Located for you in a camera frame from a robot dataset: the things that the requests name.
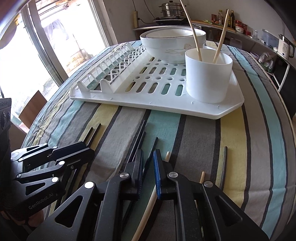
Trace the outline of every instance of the plastic container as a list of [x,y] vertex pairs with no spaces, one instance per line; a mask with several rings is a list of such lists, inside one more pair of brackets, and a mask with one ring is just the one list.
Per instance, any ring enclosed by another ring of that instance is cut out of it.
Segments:
[[265,44],[272,47],[272,48],[274,48],[274,47],[278,48],[279,47],[279,39],[265,29],[262,29],[262,31],[263,31],[263,34],[262,34],[261,39],[264,40]]
[[196,49],[185,52],[186,91],[194,99],[204,103],[220,103],[226,97],[232,72],[232,58],[220,53],[213,64],[216,50],[200,49],[202,62]]
[[242,27],[238,26],[238,25],[235,26],[235,31],[237,31],[237,32],[239,32],[241,34],[244,33],[244,29]]

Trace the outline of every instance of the white cup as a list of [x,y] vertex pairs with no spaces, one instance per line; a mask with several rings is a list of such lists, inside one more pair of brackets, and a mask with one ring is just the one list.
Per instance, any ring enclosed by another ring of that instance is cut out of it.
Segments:
[[217,63],[213,64],[215,53],[213,49],[200,49],[201,62],[196,48],[185,52],[187,93],[204,103],[223,101],[229,85],[232,58],[220,53]]

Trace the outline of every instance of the chopstick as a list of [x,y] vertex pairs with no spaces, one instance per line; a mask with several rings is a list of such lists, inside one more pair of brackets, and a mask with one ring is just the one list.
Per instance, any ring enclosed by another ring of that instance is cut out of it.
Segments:
[[144,164],[144,168],[143,168],[143,179],[145,178],[146,174],[147,174],[147,170],[149,168],[150,162],[152,160],[152,156],[153,156],[153,152],[155,150],[156,144],[158,142],[158,137],[155,137],[154,142],[152,144],[151,150],[149,152],[148,158]]
[[137,136],[137,138],[136,138],[136,141],[135,141],[135,143],[134,143],[134,146],[133,146],[133,148],[132,148],[132,150],[131,150],[130,156],[128,157],[128,162],[127,162],[127,163],[133,161],[133,158],[134,158],[135,153],[136,153],[136,151],[137,151],[137,149],[138,149],[138,145],[139,145],[139,142],[140,142],[140,140],[141,140],[141,137],[142,137],[142,134],[143,134],[143,131],[144,131],[144,128],[145,128],[146,123],[147,123],[146,120],[144,120],[144,121],[142,122],[142,125],[141,125],[140,130],[139,130],[139,134],[138,134],[138,136]]
[[89,142],[88,142],[88,144],[87,144],[87,147],[90,148],[90,146],[91,146],[91,144],[92,144],[94,138],[96,137],[96,134],[98,133],[100,127],[101,127],[101,123],[99,123],[99,125],[97,126],[97,128],[94,130],[94,133],[92,134],[92,136],[91,136],[91,138],[90,138],[90,140],[89,140]]
[[217,51],[215,53],[213,64],[217,63],[217,60],[218,60],[218,57],[219,57],[219,54],[220,54],[220,51],[221,51],[221,48],[222,48],[222,45],[223,45],[223,42],[224,42],[224,38],[225,38],[226,30],[227,30],[227,24],[228,24],[228,13],[229,13],[229,9],[227,9],[223,31],[222,31],[222,34],[221,34],[221,38],[220,38],[220,42],[219,42]]
[[204,179],[205,179],[205,172],[202,172],[202,175],[200,177],[200,183],[203,183]]
[[[142,133],[142,135],[141,135],[141,138],[140,138],[140,141],[139,141],[139,144],[138,144],[137,150],[138,150],[138,149],[141,149],[141,146],[142,146],[142,144],[143,144],[143,141],[144,141],[145,135],[146,135],[146,132],[144,131],[144,132]],[[135,155],[134,155],[134,157],[133,157],[133,161],[135,161],[135,159],[136,159],[136,153],[137,153],[137,151],[135,152]]]
[[202,172],[202,175],[200,176],[200,183],[203,183],[204,180],[205,180],[205,172],[203,171],[203,172]]
[[225,175],[226,175],[226,166],[227,166],[227,146],[224,147],[224,162],[223,162],[223,171],[221,176],[221,183],[220,183],[220,189],[223,191],[224,189],[224,183],[225,183]]
[[182,2],[182,0],[180,0],[180,2],[181,2],[181,4],[182,4],[182,7],[183,7],[184,12],[185,12],[185,14],[186,14],[186,17],[187,17],[187,19],[188,19],[189,25],[190,25],[191,30],[192,30],[192,32],[193,32],[193,37],[194,37],[194,41],[195,41],[195,45],[196,45],[196,49],[197,49],[197,51],[198,51],[198,57],[199,57],[200,61],[202,62],[202,56],[201,56],[201,54],[200,54],[200,48],[199,48],[199,46],[198,46],[198,40],[197,40],[197,37],[196,37],[196,33],[195,33],[195,30],[194,30],[194,27],[193,27],[193,24],[192,24],[191,18],[189,17],[189,13],[187,12],[187,9],[186,9],[184,3]]
[[[170,160],[170,152],[168,151],[166,156],[165,156],[165,161],[168,162],[169,160]],[[136,230],[136,232],[135,232],[135,234],[134,234],[131,241],[138,241],[139,240],[139,238],[140,238],[140,236],[141,236],[141,234],[142,234],[142,232],[143,232],[143,230],[144,230],[144,228],[145,228],[145,226],[147,224],[147,221],[148,221],[148,219],[150,217],[150,214],[152,212],[152,209],[154,207],[156,199],[157,199],[156,186],[154,186],[154,189],[153,189],[153,191],[151,193],[151,197],[149,199],[146,210],[145,210],[145,212],[144,212],[144,214],[142,216],[142,219],[141,219],[141,221],[139,223],[139,226],[138,226],[138,228],[137,228],[137,230]]]
[[84,138],[84,140],[83,140],[84,143],[85,143],[86,140],[88,139],[88,137],[89,137],[89,135],[91,134],[92,130],[93,130],[93,127],[91,127],[91,128],[89,129],[88,133],[86,134],[86,136],[85,136],[85,138]]

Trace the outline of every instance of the white kettle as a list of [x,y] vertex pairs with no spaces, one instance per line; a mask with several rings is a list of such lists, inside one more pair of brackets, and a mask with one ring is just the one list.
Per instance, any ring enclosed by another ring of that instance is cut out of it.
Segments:
[[[278,54],[284,57],[286,60],[288,60],[289,58],[293,58],[295,53],[294,44],[282,34],[280,34],[279,37],[280,39],[279,39]],[[290,55],[290,49],[291,49],[290,46],[292,46],[293,48],[292,55]]]

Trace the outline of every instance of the striped tablecloth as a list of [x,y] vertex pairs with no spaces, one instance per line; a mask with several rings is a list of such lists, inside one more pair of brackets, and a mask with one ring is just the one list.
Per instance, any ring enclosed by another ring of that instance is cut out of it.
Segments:
[[[213,42],[207,45],[216,48]],[[205,171],[205,180],[219,186],[227,146],[224,192],[275,239],[295,210],[295,138],[286,107],[261,67],[247,52],[223,45],[222,52],[233,59],[233,71],[245,102],[219,120],[69,99],[70,86],[93,63],[119,46],[92,58],[59,88],[36,118],[23,146],[45,142],[51,146],[69,145],[83,140],[91,127],[101,123],[91,145],[95,160],[82,169],[77,187],[89,180],[104,182],[124,168],[142,120],[147,120],[144,159],[157,136],[163,158],[170,151],[174,169],[192,181],[198,182]],[[154,184],[150,165],[123,241],[132,239]],[[175,240],[171,201],[162,203],[147,240]]]

